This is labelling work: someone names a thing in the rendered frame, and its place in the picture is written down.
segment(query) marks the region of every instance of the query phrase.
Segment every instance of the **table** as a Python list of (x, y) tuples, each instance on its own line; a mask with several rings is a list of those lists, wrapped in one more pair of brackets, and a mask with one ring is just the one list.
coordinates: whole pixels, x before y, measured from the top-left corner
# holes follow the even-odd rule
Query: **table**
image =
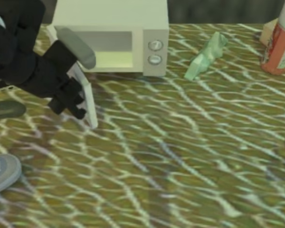
[[(0, 227), (285, 228), (285, 75), (260, 70), (261, 28), (171, 25), (166, 77), (87, 74), (93, 132), (25, 92), (0, 93), (28, 107), (0, 121), (0, 152), (24, 173), (0, 195)], [(215, 31), (224, 56), (183, 79)], [(48, 44), (43, 27), (36, 51)]]

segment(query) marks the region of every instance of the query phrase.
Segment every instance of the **brown box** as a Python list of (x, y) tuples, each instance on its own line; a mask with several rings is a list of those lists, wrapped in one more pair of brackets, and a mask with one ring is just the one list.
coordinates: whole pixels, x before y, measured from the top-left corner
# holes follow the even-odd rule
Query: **brown box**
[(277, 19), (272, 20), (263, 26), (263, 31), (260, 37), (260, 41), (265, 46), (268, 45), (269, 39), (271, 37), (272, 32), (274, 31), (276, 23), (277, 23)]

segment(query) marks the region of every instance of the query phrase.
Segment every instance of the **white microwave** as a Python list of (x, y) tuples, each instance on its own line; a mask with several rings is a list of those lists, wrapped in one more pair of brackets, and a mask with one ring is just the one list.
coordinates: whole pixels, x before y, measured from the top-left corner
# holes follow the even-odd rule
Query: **white microwave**
[(95, 52), (95, 68), (79, 63), (84, 72), (166, 74), (167, 0), (58, 0), (48, 28), (72, 30)]

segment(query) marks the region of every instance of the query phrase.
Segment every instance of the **tabletop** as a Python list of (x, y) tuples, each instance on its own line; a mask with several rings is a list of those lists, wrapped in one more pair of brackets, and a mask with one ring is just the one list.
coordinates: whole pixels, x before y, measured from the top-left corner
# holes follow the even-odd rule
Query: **tabletop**
[[(285, 75), (261, 71), (262, 25), (171, 25), (166, 77), (86, 74), (94, 131), (16, 90), (0, 153), (23, 175), (0, 194), (0, 227), (285, 228)], [(194, 81), (190, 59), (215, 31), (224, 55)], [(44, 27), (35, 50), (49, 47)]]

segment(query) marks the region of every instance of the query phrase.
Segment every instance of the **spray can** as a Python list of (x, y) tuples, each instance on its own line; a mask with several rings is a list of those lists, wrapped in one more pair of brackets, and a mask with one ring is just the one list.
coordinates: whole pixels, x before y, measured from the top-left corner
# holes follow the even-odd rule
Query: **spray can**
[(261, 67), (273, 75), (285, 73), (285, 3), (261, 60)]

